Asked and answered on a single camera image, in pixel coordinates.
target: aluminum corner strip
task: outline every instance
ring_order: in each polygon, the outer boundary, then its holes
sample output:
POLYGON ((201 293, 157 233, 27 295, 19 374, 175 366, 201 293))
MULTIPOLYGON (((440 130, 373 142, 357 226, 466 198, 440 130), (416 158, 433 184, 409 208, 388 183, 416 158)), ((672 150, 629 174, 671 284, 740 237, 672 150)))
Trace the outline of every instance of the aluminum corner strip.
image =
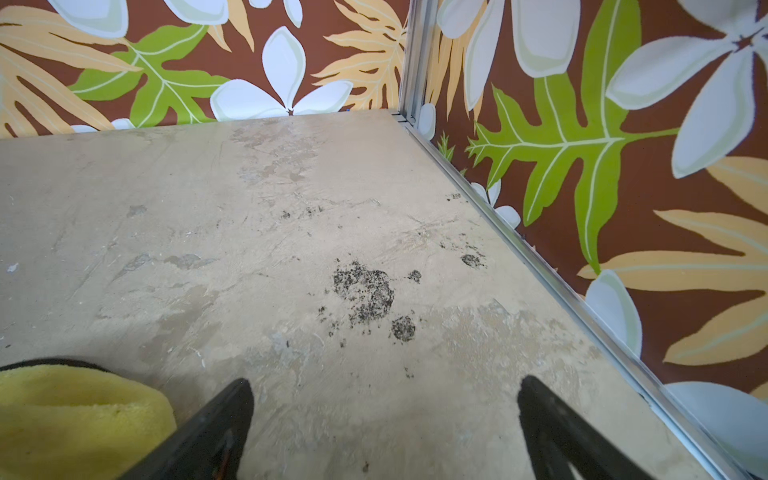
POLYGON ((435 27, 438 0, 411 0, 408 11, 408 38, 406 40, 406 59, 403 62, 400 88, 400 113, 410 123, 415 124, 419 109, 424 103, 427 83, 427 67, 435 27))
POLYGON ((659 379, 638 359, 617 343, 594 318, 591 308, 552 269, 551 266, 528 245, 520 235, 504 224, 493 209, 472 189, 469 182, 448 162, 437 148, 427 141, 408 122, 401 123, 432 157, 438 167, 464 194, 464 197, 493 226, 507 245, 529 268, 538 280, 558 300, 571 318, 600 348, 627 383, 640 393, 650 409, 675 434, 692 455, 714 478, 751 480, 735 461, 700 426, 683 406, 667 396, 659 379))

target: yellow cloth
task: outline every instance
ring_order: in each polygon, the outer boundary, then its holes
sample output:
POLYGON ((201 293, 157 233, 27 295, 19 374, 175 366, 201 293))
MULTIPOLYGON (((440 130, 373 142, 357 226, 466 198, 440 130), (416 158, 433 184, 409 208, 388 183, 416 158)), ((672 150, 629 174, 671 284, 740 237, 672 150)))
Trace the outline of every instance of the yellow cloth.
POLYGON ((117 478, 175 429, 162 393, 111 373, 0 372, 0 480, 117 478))

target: concrete floor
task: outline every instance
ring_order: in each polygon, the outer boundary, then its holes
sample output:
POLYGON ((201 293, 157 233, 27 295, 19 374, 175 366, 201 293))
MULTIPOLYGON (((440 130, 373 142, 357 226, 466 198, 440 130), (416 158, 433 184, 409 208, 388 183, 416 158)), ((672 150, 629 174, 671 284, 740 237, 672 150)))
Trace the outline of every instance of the concrete floor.
POLYGON ((246 377, 240 478, 532 478, 526 374, 708 478, 386 111, 3 141, 0 182, 0 364, 87 359, 181 421, 246 377))

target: white flower petal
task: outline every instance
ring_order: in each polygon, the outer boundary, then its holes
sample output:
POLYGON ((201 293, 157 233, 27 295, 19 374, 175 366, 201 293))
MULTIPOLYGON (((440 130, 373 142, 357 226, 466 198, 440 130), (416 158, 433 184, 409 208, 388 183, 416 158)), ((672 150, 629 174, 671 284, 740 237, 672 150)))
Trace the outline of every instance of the white flower petal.
POLYGON ((677 0, 690 16, 731 35, 752 35, 757 28, 757 0, 677 0))
POLYGON ((491 203, 491 207, 496 206, 496 200, 498 195, 502 192, 502 180, 499 179, 491 188, 488 189, 488 202, 491 203))
POLYGON ((504 205, 495 209, 497 215, 499 215, 504 222, 509 225, 509 228, 515 229, 520 224, 520 214, 514 208, 509 205, 504 205))
POLYGON ((632 298, 619 276, 603 270, 587 289, 587 305, 614 337, 640 358, 643 326, 632 298))
POLYGON ((286 13, 288 14, 288 18, 290 18, 290 21, 293 22, 296 28, 301 27, 301 21, 304 18, 304 12, 301 9, 301 1, 283 0, 283 5, 285 5, 286 13))
POLYGON ((102 38, 120 38, 128 31, 125 0, 48 0, 75 28, 102 38))
POLYGON ((614 75, 606 96, 626 110, 655 104, 736 45, 727 40, 667 37, 635 50, 614 75))
POLYGON ((464 97, 469 110, 480 100, 491 72, 503 13, 504 0, 490 0, 467 46, 464 55, 464 97))
POLYGON ((459 38, 480 12, 483 0, 445 0, 437 11, 437 25, 448 38, 459 38))
POLYGON ((523 71, 533 78, 563 73, 576 46, 581 0, 514 0, 512 34, 523 71))
POLYGON ((280 27, 266 40, 261 53, 266 79, 275 89, 283 105, 293 109, 293 98, 304 79, 306 56, 304 48, 288 27, 280 27))
POLYGON ((472 189, 477 193, 477 195, 479 195, 480 198, 483 199, 488 205, 491 204, 490 202, 488 202, 488 192, 485 191, 485 187, 475 182, 470 183, 469 186, 472 187, 472 189))
POLYGON ((427 140, 435 136, 435 105, 424 104, 419 109, 419 119, 416 121, 416 130, 427 140))
POLYGON ((218 121, 284 117, 288 111, 261 88, 245 80, 230 80, 210 96, 218 121))
POLYGON ((750 473, 768 478, 768 405, 729 386, 679 382, 664 388, 750 473))
POLYGON ((72 127, 76 134, 89 134, 92 131, 98 131, 91 125, 70 125, 70 127, 72 127))
POLYGON ((227 0, 165 0, 165 5, 186 23, 221 25, 230 19, 227 0))
POLYGON ((116 130, 129 130, 131 128, 136 128, 128 118, 116 118, 112 121, 112 126, 116 130))
POLYGON ((347 80, 332 81, 329 84, 323 85, 299 100, 293 109, 293 114, 329 114, 339 111, 346 104, 346 99, 349 98, 352 87, 352 82, 347 80))
POLYGON ((754 55, 751 48, 733 53, 696 96, 672 149, 672 173, 682 178, 729 154, 752 130, 754 55))

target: wall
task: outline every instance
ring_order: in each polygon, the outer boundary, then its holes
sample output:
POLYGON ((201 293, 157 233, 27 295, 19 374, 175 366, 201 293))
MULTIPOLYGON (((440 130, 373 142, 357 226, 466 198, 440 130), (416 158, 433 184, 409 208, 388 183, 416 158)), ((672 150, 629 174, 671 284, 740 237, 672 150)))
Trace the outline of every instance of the wall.
POLYGON ((17 0, 0 137, 397 108, 408 0, 17 0))
POLYGON ((441 0, 418 123, 764 478, 766 12, 757 0, 441 0))

